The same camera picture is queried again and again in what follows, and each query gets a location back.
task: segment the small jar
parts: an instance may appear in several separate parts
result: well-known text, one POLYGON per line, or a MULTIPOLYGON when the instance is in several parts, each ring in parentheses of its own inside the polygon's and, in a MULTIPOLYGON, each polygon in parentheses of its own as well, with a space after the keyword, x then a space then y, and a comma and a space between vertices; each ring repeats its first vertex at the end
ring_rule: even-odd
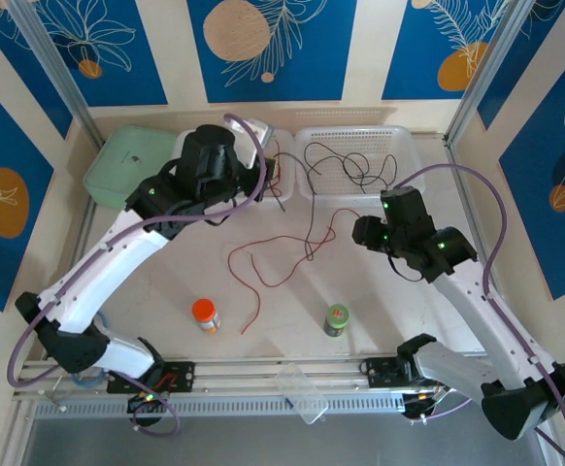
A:
POLYGON ((328 309, 328 314, 323 323, 323 330, 329 337, 340 337, 349 322, 348 308, 342 304, 335 304, 328 309))
POLYGON ((192 305, 192 315, 207 333, 216 333, 220 328, 220 317, 217 314, 216 306, 207 298, 202 298, 192 305))

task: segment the white plastic basket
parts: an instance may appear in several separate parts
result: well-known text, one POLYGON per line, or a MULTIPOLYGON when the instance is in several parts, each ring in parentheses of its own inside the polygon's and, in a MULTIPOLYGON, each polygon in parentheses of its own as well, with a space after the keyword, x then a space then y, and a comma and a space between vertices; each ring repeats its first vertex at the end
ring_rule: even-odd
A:
MULTIPOLYGON (((368 176, 379 175, 383 166, 381 177, 388 183, 389 188, 422 168, 412 134, 402 126, 341 126, 302 129, 295 136, 295 154, 304 163, 306 150, 306 161, 309 165, 315 165, 333 153, 323 146, 311 145, 311 143, 322 143, 342 156, 351 152, 363 154, 367 158, 366 161, 359 155, 352 155, 349 159, 355 161, 363 171, 366 171, 368 162, 368 176), (389 157, 384 163, 389 154, 396 159, 396 173, 392 157, 389 157)), ((312 171, 311 181, 315 188, 316 205, 322 207, 378 206, 380 192, 386 188, 384 182, 375 180, 363 186, 365 191, 363 192, 362 187, 352 182, 346 175, 340 160, 341 157, 336 157, 319 163, 316 169, 320 175, 312 171)), ((352 162, 346 162, 346 167, 352 175, 359 174, 359 170, 352 162)), ((296 168, 296 178, 300 194, 309 200, 312 199, 306 172, 299 165, 296 168)), ((423 192, 425 189, 424 177, 419 176, 410 185, 423 192)))
MULTIPOLYGON (((175 149, 173 150, 173 158, 179 158, 182 154, 183 149, 183 142, 185 141, 185 137, 192 133, 194 130, 190 129, 184 131, 179 135, 177 138, 177 143, 175 144, 175 149)), ((272 157, 276 155, 278 152, 291 152, 293 151, 293 136, 288 131, 284 131, 283 129, 276 129, 270 142, 268 143, 267 147, 265 148, 265 156, 272 157)), ((282 202, 287 201, 291 194, 293 194, 293 185, 295 183, 295 169, 294 164, 295 162, 289 157, 278 157, 279 159, 279 172, 280 172, 280 180, 278 183, 275 184, 277 194, 280 192, 279 200, 282 202)), ((240 203, 246 196, 244 194, 240 194, 237 196, 237 202, 240 203)), ((272 189, 267 189, 263 196, 263 200, 259 203, 255 203, 255 205, 260 206, 275 206, 278 207, 279 204, 272 193, 272 189)), ((211 212, 218 212, 221 210, 231 208, 231 203, 225 204, 217 204, 211 208, 211 212)))

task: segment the white table surface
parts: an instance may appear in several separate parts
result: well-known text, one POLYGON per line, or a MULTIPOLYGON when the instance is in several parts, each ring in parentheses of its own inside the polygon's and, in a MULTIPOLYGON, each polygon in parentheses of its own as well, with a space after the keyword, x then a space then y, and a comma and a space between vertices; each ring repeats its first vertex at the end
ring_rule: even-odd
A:
MULTIPOLYGON (((445 162, 438 136, 415 137, 423 165, 445 162)), ((424 200, 437 228, 452 225, 471 241, 457 189, 448 170, 429 173, 424 200)), ((337 239, 303 262, 295 275, 278 288, 266 288, 251 269, 249 255, 234 256, 236 272, 261 293, 259 319, 246 334, 240 331, 256 310, 252 291, 239 284, 227 269, 227 256, 250 241, 289 234, 304 237, 310 202, 296 192, 280 209, 255 206, 213 228, 204 222, 188 226, 111 296, 102 310, 110 328, 132 338, 148 339, 165 357, 243 358, 257 356, 329 356, 393 352, 405 340, 425 332, 453 350, 482 350, 463 319, 434 287, 408 283, 390 269, 386 256, 369 252, 351 239, 355 217, 337 216, 337 239), (215 335, 205 334, 191 315, 192 303, 209 297, 221 317, 215 335), (344 304, 349 325, 341 337, 323 332, 328 307, 344 304)), ((316 210, 313 238, 321 238, 335 209, 316 210)), ((380 209, 357 210, 381 216, 380 209)), ((116 218, 117 211, 98 207, 87 247, 92 247, 116 218)), ((300 242, 279 240, 251 248, 270 282, 288 274, 304 254, 300 242)), ((397 261, 399 269, 409 277, 397 261)))

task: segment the orange circle pattern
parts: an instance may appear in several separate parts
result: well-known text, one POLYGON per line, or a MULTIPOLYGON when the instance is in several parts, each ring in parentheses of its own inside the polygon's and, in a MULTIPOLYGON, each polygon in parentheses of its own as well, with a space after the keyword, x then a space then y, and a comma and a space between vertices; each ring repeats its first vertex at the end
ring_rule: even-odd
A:
POLYGON ((226 61, 255 58, 270 43, 265 16, 245 0, 224 0, 205 18, 203 34, 215 56, 226 61))
POLYGON ((96 80, 97 78, 101 77, 101 74, 103 72, 101 66, 99 66, 98 63, 87 58, 80 62, 78 69, 80 70, 80 73, 85 75, 90 80, 96 80))
POLYGON ((565 186, 559 184, 550 192, 550 206, 560 214, 565 212, 565 186))
POLYGON ((456 50, 449 55, 440 65, 438 70, 438 85, 443 90, 458 91, 468 87, 472 74, 469 73, 469 56, 472 58, 470 67, 474 72, 479 66, 483 54, 487 49, 487 43, 475 42, 466 50, 456 50))
POLYGON ((0 236, 6 239, 16 238, 21 234, 28 220, 30 199, 28 188, 18 172, 10 168, 0 168, 0 190, 16 189, 10 199, 17 204, 0 200, 0 236))

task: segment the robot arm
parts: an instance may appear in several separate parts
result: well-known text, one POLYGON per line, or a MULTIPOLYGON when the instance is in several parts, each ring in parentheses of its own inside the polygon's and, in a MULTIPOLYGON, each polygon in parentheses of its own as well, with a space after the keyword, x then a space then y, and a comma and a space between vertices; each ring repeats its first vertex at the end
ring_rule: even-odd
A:
MULTIPOLYGON (((255 133, 266 146, 271 129, 255 133)), ((65 277, 38 296, 23 293, 17 298, 17 309, 28 323, 47 303, 53 303, 35 331, 49 355, 68 373, 95 366, 124 373, 149 387, 163 376, 164 361, 146 340, 130 340, 97 328, 93 319, 141 263, 190 224, 169 221, 138 227, 140 222, 159 216, 202 215, 205 209, 227 202, 240 192, 254 191, 260 162, 253 160, 254 153, 238 156, 235 142, 234 134, 223 127, 200 126, 185 138, 179 159, 171 160, 157 175, 141 182, 113 226, 65 277), (96 254, 97 260, 89 268, 83 267, 96 254), (73 285, 57 296, 63 284, 75 276, 73 285)), ((273 169, 274 162, 266 161, 264 186, 273 169)), ((257 201, 262 199, 263 190, 257 201)))
POLYGON ((482 406, 489 422, 515 440, 558 411, 540 363, 565 400, 565 364, 558 364, 526 331, 493 287, 483 293, 477 254, 455 228, 436 230, 420 193, 409 186, 383 191, 386 224, 364 216, 356 221, 353 240, 369 250, 405 258, 447 297, 485 348, 492 366, 465 357, 419 335, 398 349, 400 372, 450 386, 482 406), (510 326, 490 306, 494 300, 528 342, 529 357, 510 326))

